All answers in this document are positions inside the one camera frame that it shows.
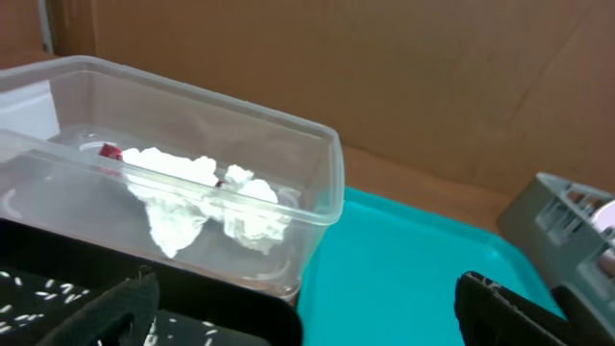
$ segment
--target red object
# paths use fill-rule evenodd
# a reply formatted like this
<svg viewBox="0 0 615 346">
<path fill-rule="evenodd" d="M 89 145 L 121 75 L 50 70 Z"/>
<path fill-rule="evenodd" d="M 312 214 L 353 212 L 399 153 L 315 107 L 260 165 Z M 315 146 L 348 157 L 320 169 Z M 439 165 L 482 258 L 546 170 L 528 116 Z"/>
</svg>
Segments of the red object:
<svg viewBox="0 0 615 346">
<path fill-rule="evenodd" d="M 119 148 L 107 143 L 103 145 L 98 155 L 104 156 L 105 158 L 122 161 L 122 151 Z"/>
</svg>

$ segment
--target teal mat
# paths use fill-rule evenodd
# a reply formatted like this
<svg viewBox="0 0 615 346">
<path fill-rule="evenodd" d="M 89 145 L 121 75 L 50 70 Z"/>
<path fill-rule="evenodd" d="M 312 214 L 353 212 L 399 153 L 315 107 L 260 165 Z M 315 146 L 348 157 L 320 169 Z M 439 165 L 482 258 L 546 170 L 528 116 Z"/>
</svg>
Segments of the teal mat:
<svg viewBox="0 0 615 346">
<path fill-rule="evenodd" d="M 519 250 L 480 229 L 346 189 L 304 276 L 305 346 L 462 346 L 455 282 L 477 271 L 561 314 Z"/>
</svg>

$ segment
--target clear plastic container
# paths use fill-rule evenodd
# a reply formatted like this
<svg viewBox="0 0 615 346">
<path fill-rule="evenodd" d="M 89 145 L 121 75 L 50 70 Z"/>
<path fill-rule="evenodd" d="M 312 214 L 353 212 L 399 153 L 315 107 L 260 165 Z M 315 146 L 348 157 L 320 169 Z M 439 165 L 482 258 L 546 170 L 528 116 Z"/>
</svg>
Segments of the clear plastic container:
<svg viewBox="0 0 615 346">
<path fill-rule="evenodd" d="M 290 299 L 342 212 L 341 146 L 326 126 L 90 57 L 0 71 L 0 91 L 0 214 L 14 221 Z M 279 204 L 101 157 L 105 143 L 207 156 L 217 177 L 237 164 L 268 182 Z M 128 173 L 173 186 L 162 189 L 169 195 L 215 190 L 220 200 L 282 214 L 290 220 L 283 241 L 264 254 L 210 219 L 170 259 L 151 239 Z"/>
</svg>

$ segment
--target gray crate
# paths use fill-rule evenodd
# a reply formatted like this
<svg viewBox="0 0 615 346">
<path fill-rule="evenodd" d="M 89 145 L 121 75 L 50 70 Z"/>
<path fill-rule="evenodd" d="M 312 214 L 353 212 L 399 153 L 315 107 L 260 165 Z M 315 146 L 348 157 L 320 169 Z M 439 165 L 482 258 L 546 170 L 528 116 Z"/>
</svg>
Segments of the gray crate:
<svg viewBox="0 0 615 346">
<path fill-rule="evenodd" d="M 615 279 L 598 266 L 615 232 L 591 215 L 613 195 L 538 173 L 498 219 L 504 237 L 534 264 L 569 321 L 615 340 Z"/>
</svg>

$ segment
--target plastic bin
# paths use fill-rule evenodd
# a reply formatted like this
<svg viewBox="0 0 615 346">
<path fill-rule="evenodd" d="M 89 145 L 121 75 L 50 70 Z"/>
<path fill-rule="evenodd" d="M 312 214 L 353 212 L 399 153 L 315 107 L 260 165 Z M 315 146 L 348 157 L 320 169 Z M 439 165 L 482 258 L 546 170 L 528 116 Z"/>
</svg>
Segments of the plastic bin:
<svg viewBox="0 0 615 346">
<path fill-rule="evenodd" d="M 341 146 L 326 126 L 90 57 L 1 71 L 0 91 L 0 213 L 14 221 L 289 299 L 342 212 Z M 101 157 L 105 143 L 207 156 L 217 177 L 238 164 L 267 181 L 279 204 Z M 128 173 L 168 196 L 215 193 L 237 210 L 281 214 L 290 220 L 283 241 L 264 254 L 210 219 L 170 259 L 150 237 Z"/>
</svg>

